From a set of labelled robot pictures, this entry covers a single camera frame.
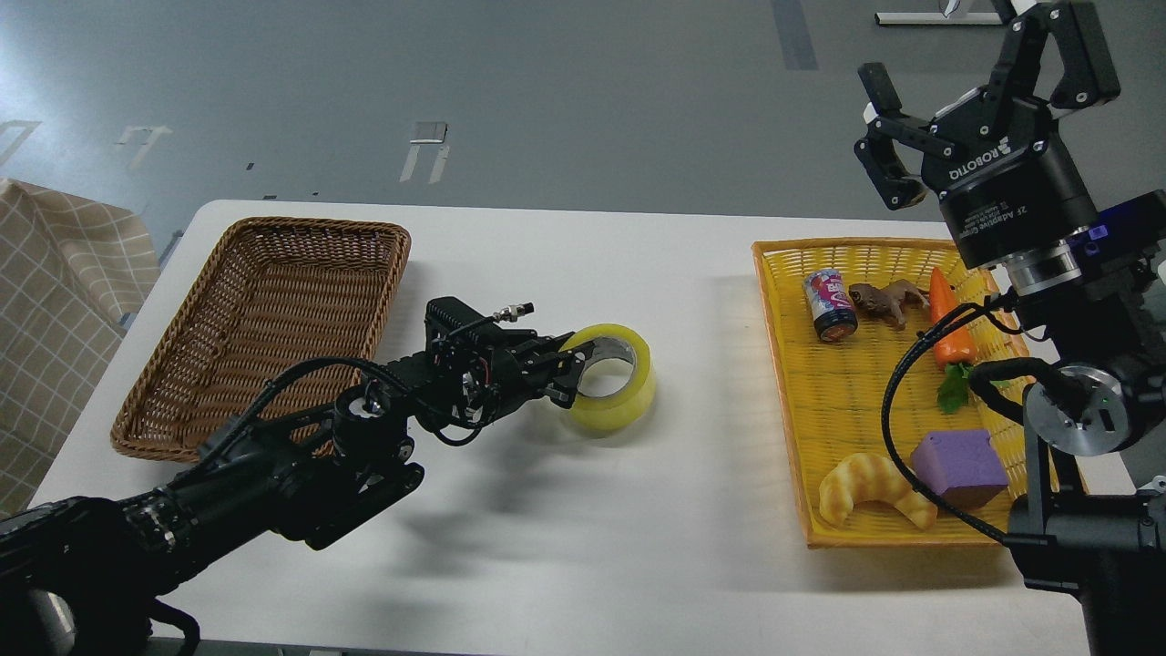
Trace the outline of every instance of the can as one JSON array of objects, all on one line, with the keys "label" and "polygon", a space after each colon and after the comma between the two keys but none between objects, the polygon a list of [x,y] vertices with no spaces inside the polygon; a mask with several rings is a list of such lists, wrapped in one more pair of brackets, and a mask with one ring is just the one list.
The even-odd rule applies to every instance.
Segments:
[{"label": "can", "polygon": [[847,285],[842,283],[842,273],[837,268],[810,273],[802,282],[802,288],[819,340],[837,343],[858,330],[855,304],[847,295]]}]

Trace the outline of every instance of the checkered fabric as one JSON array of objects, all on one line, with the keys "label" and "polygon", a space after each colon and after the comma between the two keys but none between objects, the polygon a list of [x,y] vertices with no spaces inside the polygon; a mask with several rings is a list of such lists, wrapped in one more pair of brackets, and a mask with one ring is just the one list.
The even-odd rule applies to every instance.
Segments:
[{"label": "checkered fabric", "polygon": [[41,484],[157,273],[128,210],[0,179],[0,517]]}]

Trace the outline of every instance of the cable connector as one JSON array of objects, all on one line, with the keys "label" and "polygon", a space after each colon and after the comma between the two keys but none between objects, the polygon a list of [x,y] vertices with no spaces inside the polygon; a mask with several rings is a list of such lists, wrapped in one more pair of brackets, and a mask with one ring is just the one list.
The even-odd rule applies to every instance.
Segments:
[{"label": "cable connector", "polygon": [[518,320],[518,317],[534,311],[534,303],[508,304],[493,313],[494,320]]}]

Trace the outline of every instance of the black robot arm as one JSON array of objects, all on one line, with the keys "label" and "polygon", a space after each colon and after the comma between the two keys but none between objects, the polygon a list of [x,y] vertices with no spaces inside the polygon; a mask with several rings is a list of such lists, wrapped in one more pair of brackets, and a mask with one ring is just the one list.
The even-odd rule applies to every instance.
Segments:
[{"label": "black robot arm", "polygon": [[[1049,35],[1065,76],[1042,99],[1034,89]],[[1157,650],[1166,475],[1135,495],[1096,496],[1087,494],[1075,460],[1124,450],[1166,417],[1166,343],[1142,296],[1166,238],[1166,193],[1098,213],[1058,135],[1067,112],[1119,92],[1096,9],[1045,2],[1013,17],[989,83],[926,122],[901,113],[881,64],[865,64],[859,76],[871,104],[855,151],[884,203],[899,209],[928,188],[936,191],[964,263],[1003,264],[1012,281],[1009,294],[941,319],[895,368],[883,404],[892,459],[925,496],[936,496],[895,454],[888,414],[906,369],[943,333],[990,318],[990,309],[1016,311],[1024,331],[1044,326],[1056,364],[983,364],[970,381],[990,409],[1024,425],[1028,489],[1013,506],[1009,531],[933,501],[1006,545],[1027,586],[1076,597],[1094,654]],[[923,151],[919,177],[906,174],[893,141]],[[1023,376],[1037,381],[1023,405],[992,386]]]},{"label": "black robot arm", "polygon": [[[0,522],[0,640],[28,655],[134,654],[154,619],[182,628],[192,649],[197,625],[156,597],[266,531],[324,549],[415,491],[424,470],[409,463],[410,417],[461,446],[528,401],[570,408],[595,345],[564,351],[573,333],[497,324],[533,309],[483,315],[455,297],[434,298],[424,351],[387,365],[324,358],[290,368],[170,484]],[[331,366],[359,369],[361,383],[332,403],[260,417],[283,388]],[[451,425],[471,433],[448,438],[442,431]],[[71,630],[57,621],[63,608]]]}]

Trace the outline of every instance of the purple block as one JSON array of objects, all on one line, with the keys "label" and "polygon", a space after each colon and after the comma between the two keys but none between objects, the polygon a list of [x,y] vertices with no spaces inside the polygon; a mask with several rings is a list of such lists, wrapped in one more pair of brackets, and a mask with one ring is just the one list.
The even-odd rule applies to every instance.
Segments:
[{"label": "purple block", "polygon": [[911,454],[911,467],[948,503],[979,508],[1009,487],[988,431],[932,431]]}]

